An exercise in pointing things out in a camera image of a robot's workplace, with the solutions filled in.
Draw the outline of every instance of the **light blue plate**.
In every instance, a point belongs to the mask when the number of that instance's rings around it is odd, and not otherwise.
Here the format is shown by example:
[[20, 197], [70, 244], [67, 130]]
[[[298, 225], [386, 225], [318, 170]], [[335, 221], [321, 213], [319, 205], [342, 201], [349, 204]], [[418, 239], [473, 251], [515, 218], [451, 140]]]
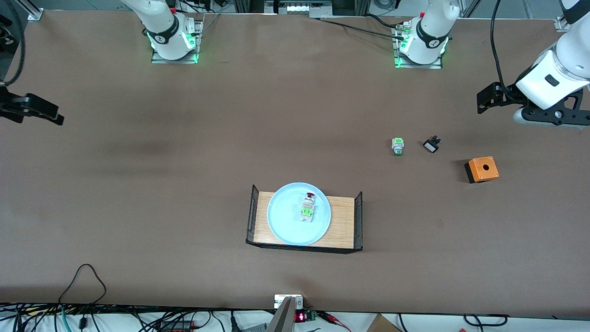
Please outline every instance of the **light blue plate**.
[[[305, 194], [315, 195], [312, 222], [299, 220]], [[270, 199], [266, 212], [268, 225], [274, 235], [292, 246], [307, 246], [326, 234], [332, 219], [332, 210], [326, 195], [315, 186], [295, 182], [284, 185]]]

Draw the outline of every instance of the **table surface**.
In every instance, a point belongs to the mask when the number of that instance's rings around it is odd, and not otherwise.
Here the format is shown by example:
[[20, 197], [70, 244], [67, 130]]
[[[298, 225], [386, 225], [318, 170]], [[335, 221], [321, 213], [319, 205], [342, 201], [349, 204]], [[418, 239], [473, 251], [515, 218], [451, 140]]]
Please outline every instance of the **table surface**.
[[[320, 310], [590, 315], [590, 134], [517, 125], [516, 106], [477, 114], [497, 77], [488, 20], [457, 21], [442, 70], [396, 69], [387, 38], [301, 16], [222, 15], [196, 65], [150, 64], [141, 29], [122, 11], [28, 24], [11, 91], [65, 124], [0, 121], [0, 301], [56, 302], [91, 263], [104, 303], [270, 308], [301, 292]], [[498, 21], [506, 81], [558, 37]], [[486, 155], [500, 178], [467, 183]], [[295, 181], [363, 191], [362, 252], [244, 243], [252, 184]], [[86, 269], [64, 301], [100, 290]]]

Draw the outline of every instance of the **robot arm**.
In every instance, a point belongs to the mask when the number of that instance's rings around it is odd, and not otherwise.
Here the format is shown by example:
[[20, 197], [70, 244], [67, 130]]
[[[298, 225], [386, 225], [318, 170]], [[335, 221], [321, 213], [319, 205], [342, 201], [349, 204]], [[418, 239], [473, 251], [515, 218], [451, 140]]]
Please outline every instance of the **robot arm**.
[[[524, 107], [514, 121], [524, 124], [583, 128], [590, 111], [580, 110], [582, 89], [590, 84], [590, 0], [560, 0], [570, 30], [545, 50], [531, 68], [507, 87], [505, 100], [500, 83], [477, 94], [478, 113], [494, 106], [519, 103]], [[575, 99], [574, 107], [565, 102]]]
[[429, 0], [424, 14], [408, 23], [411, 33], [399, 51], [415, 63], [433, 63], [447, 44], [459, 13], [457, 0]]
[[196, 47], [195, 19], [172, 13], [165, 0], [121, 0], [145, 26], [152, 47], [166, 60], [177, 60]]

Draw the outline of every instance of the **black base of box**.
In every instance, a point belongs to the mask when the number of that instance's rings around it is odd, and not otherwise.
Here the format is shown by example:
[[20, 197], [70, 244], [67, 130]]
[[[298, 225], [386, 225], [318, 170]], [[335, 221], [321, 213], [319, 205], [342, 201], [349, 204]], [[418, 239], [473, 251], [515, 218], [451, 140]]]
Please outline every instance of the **black base of box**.
[[292, 246], [292, 245], [275, 245], [271, 243], [260, 243], [254, 241], [254, 226], [256, 224], [256, 212], [258, 208], [258, 194], [260, 192], [255, 185], [252, 185], [252, 196], [250, 198], [250, 213], [248, 216], [248, 229], [246, 231], [246, 243], [259, 248], [265, 249], [283, 249], [297, 251], [312, 251], [326, 253], [353, 253], [363, 250], [363, 192], [361, 191], [355, 198], [355, 234], [354, 248], [327, 248], [313, 246]]

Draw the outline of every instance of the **connector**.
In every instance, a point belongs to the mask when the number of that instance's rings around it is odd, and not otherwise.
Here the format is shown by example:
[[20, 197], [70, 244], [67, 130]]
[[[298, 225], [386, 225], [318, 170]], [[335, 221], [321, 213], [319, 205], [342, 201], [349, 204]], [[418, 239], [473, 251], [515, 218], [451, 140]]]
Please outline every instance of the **connector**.
[[86, 328], [87, 323], [88, 323], [88, 319], [86, 319], [86, 317], [80, 318], [80, 322], [78, 323], [78, 328], [80, 330], [84, 330]]
[[238, 322], [235, 321], [234, 312], [231, 312], [231, 332], [241, 332]]

